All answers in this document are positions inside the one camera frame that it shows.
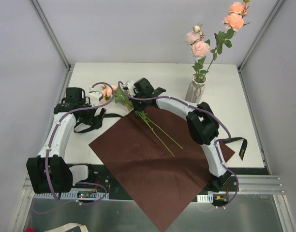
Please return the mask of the pink artificial flower bouquet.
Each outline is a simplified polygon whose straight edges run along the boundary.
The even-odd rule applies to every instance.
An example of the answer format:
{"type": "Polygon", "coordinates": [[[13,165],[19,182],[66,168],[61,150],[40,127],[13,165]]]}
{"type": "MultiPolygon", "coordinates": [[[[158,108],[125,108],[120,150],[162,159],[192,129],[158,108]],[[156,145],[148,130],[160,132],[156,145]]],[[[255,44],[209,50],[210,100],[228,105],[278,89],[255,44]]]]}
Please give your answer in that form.
{"type": "Polygon", "coordinates": [[[175,141],[167,132],[165,132],[159,125],[153,122],[144,111],[135,110],[131,100],[129,99],[129,92],[127,90],[121,90],[117,86],[112,86],[111,89],[108,85],[102,84],[102,94],[103,98],[101,102],[109,102],[109,100],[114,99],[115,103],[123,105],[129,112],[134,111],[134,114],[137,118],[141,119],[147,128],[154,134],[154,136],[159,140],[159,142],[166,148],[166,150],[175,157],[175,154],[167,146],[167,144],[161,139],[161,137],[155,132],[154,128],[157,128],[160,132],[163,133],[170,141],[177,145],[180,149],[183,147],[175,141]]]}

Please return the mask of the light pink rose stem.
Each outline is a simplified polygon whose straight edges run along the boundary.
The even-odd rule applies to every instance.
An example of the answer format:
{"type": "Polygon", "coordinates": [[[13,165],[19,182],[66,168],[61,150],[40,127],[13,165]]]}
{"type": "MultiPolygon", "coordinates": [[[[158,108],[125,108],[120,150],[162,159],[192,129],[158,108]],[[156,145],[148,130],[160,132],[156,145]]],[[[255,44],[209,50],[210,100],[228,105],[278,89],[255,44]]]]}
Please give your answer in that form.
{"type": "Polygon", "coordinates": [[[197,83],[206,81],[205,74],[208,71],[203,70],[204,62],[210,52],[210,41],[204,41],[205,34],[201,30],[202,24],[195,25],[190,32],[185,35],[185,42],[191,46],[191,54],[194,59],[192,68],[194,70],[194,80],[197,83]]]}

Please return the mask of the red and maroon wrapping paper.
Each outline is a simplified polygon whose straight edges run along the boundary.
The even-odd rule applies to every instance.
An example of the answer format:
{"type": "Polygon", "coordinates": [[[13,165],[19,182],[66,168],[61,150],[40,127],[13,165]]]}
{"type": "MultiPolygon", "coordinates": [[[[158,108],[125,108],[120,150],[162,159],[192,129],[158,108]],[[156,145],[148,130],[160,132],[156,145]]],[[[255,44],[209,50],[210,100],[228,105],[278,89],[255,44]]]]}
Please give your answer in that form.
{"type": "Polygon", "coordinates": [[[151,127],[130,112],[89,146],[163,232],[212,177],[186,120],[154,107],[145,111],[151,127]]]}

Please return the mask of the orange pink rose stem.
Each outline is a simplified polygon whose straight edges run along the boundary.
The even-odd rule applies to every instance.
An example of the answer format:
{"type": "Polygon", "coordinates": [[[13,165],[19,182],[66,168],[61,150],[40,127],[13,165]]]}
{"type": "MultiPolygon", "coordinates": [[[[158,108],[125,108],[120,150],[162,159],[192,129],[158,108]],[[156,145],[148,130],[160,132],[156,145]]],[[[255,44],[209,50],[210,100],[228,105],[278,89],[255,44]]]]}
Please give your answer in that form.
{"type": "Polygon", "coordinates": [[[224,30],[214,34],[216,45],[210,51],[212,54],[212,60],[208,68],[205,71],[201,71],[200,78],[202,80],[206,79],[210,66],[217,59],[218,55],[222,54],[223,47],[231,48],[231,39],[240,29],[249,24],[244,21],[244,18],[248,14],[249,2],[250,0],[243,0],[234,2],[230,5],[228,15],[222,21],[224,30]]]}

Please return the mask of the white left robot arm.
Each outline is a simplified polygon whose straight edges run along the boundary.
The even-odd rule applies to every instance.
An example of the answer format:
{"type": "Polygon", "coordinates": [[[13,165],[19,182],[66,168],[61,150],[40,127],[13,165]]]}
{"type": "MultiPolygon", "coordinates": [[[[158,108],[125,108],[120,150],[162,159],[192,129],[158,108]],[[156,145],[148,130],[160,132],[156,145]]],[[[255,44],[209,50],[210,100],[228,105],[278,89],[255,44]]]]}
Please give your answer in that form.
{"type": "Polygon", "coordinates": [[[36,194],[66,193],[78,182],[85,188],[95,184],[95,175],[87,164],[72,167],[64,161],[65,150],[72,132],[80,124],[88,126],[81,131],[86,133],[102,126],[106,109],[102,108],[96,115],[96,106],[104,97],[103,93],[91,89],[85,93],[79,87],[66,89],[66,96],[54,108],[51,130],[40,150],[34,158],[26,163],[31,185],[36,194]]]}

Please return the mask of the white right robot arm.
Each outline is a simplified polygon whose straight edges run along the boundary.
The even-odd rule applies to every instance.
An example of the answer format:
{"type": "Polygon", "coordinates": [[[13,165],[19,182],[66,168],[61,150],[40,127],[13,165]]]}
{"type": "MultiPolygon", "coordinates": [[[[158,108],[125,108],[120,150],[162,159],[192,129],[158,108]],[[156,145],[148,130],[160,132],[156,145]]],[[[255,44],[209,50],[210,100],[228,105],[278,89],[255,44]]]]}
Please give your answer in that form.
{"type": "Polygon", "coordinates": [[[146,78],[136,82],[128,81],[125,87],[131,96],[131,102],[136,110],[144,110],[148,106],[169,111],[186,120],[191,138],[202,147],[212,176],[206,189],[218,192],[228,185],[228,179],[223,175],[223,160],[219,159],[216,143],[219,124],[212,117],[213,113],[207,103],[196,105],[183,100],[175,100],[161,87],[153,88],[146,78]]]}

